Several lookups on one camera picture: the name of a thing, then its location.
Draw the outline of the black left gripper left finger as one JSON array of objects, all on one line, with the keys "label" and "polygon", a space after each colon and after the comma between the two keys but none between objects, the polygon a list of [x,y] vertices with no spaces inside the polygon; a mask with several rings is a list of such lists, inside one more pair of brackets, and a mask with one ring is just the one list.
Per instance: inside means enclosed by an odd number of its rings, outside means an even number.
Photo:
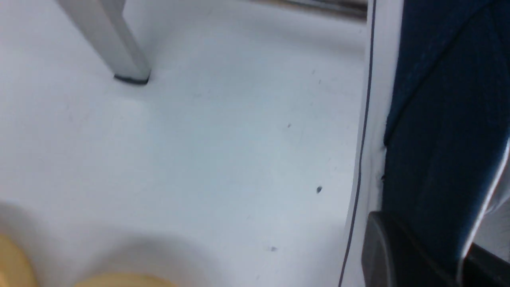
[{"label": "black left gripper left finger", "polygon": [[362,249],[366,287],[457,287],[400,220],[381,211],[368,215]]}]

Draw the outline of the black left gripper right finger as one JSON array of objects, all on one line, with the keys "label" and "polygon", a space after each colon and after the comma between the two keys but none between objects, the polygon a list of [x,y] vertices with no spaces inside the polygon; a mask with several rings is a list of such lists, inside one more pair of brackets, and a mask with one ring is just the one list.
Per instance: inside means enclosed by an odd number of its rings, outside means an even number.
[{"label": "black left gripper right finger", "polygon": [[464,260],[463,287],[508,287],[510,264],[477,244]]}]

